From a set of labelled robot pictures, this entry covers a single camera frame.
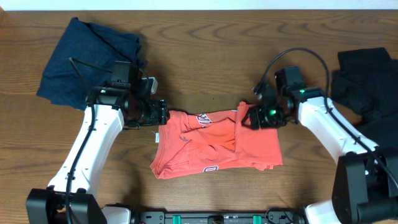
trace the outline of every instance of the folded shirt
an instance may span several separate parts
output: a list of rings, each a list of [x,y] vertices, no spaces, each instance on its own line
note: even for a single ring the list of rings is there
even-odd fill
[[[367,138],[380,147],[396,147],[398,60],[381,47],[339,52],[338,61],[331,99],[362,115],[356,128]]]
[[[79,110],[86,108],[85,88],[70,65],[69,58],[112,69],[115,61],[142,66],[138,59],[141,44],[135,34],[118,32],[109,27],[85,23],[72,18],[44,69],[36,95],[57,105]],[[89,87],[102,86],[111,74],[76,64]]]
[[[249,105],[238,110],[188,115],[170,111],[159,126],[159,146],[150,165],[158,179],[169,179],[232,167],[259,170],[282,165],[276,129],[243,127]]]

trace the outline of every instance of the wood grain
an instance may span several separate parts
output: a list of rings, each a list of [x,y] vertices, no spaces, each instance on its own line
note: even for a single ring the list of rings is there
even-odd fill
[[[2,16],[4,15],[4,13],[5,13],[4,10],[0,6],[0,22],[1,22],[1,19],[2,19]]]
[[[331,70],[337,52],[386,47],[398,58],[396,11],[79,11],[8,12],[0,23],[0,222],[27,223],[25,200],[65,160],[83,113],[35,96],[42,71],[71,17],[142,36],[156,98],[201,113],[254,102],[267,63],[291,47],[318,52]],[[319,62],[293,53],[274,72],[300,65],[309,86],[325,86]],[[359,117],[338,107],[353,123]],[[278,130],[284,165],[229,169],[157,180],[157,127],[122,132],[109,153],[98,202],[177,210],[266,210],[330,198],[336,165],[304,127]]]

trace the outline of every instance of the orange t-shirt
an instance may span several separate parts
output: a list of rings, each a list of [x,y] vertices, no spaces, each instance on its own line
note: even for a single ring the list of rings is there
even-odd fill
[[[158,179],[169,179],[232,167],[259,170],[282,165],[276,129],[243,127],[249,105],[238,110],[187,115],[170,111],[159,126],[159,147],[150,165]]]

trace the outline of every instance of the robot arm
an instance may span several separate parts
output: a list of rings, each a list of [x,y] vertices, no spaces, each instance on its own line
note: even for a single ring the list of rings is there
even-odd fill
[[[71,193],[85,192],[92,194],[94,198],[96,198],[98,181],[100,180],[109,149],[124,126],[121,109],[112,109],[110,105],[95,105],[95,111],[96,123],[94,130],[76,166],[71,190]],[[85,117],[79,135],[67,159],[49,183],[48,187],[53,188],[54,191],[66,191],[68,172],[88,132],[90,122],[91,108],[88,106],[85,110]]]
[[[248,111],[243,125],[259,129],[283,127],[289,121],[301,123],[316,135],[337,163],[332,200],[307,206],[307,222],[369,223],[396,217],[397,188],[375,157],[382,158],[378,160],[396,175],[398,153],[378,148],[358,132],[332,101],[325,99],[321,89],[306,87],[298,67],[275,73],[275,79],[277,92],[265,82],[254,89],[262,103]],[[361,142],[353,136],[360,137]]]
[[[156,79],[141,79],[137,67],[127,62],[115,63],[111,81],[92,90],[90,101],[95,102],[95,125],[74,169],[70,196],[66,193],[67,180],[71,178],[69,171],[91,125],[90,106],[85,110],[78,137],[61,169],[45,190],[31,190],[26,201],[30,223],[66,223],[65,212],[59,210],[65,207],[67,197],[73,223],[130,223],[128,208],[116,204],[100,209],[96,202],[98,182],[109,150],[124,126],[139,129],[166,124],[169,118],[166,101],[150,99],[156,88]]]

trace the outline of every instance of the dark blue cloth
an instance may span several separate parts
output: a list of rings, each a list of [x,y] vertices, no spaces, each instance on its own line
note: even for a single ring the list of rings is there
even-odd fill
[[[358,131],[380,147],[398,146],[398,60],[385,48],[339,52],[331,99],[362,115]]]
[[[84,110],[87,93],[70,65],[69,57],[108,69],[112,69],[116,60],[141,66],[138,59],[140,49],[139,38],[134,34],[73,18],[43,72],[36,95],[49,99],[53,104]],[[111,79],[110,73],[75,64],[90,87],[100,86]]]

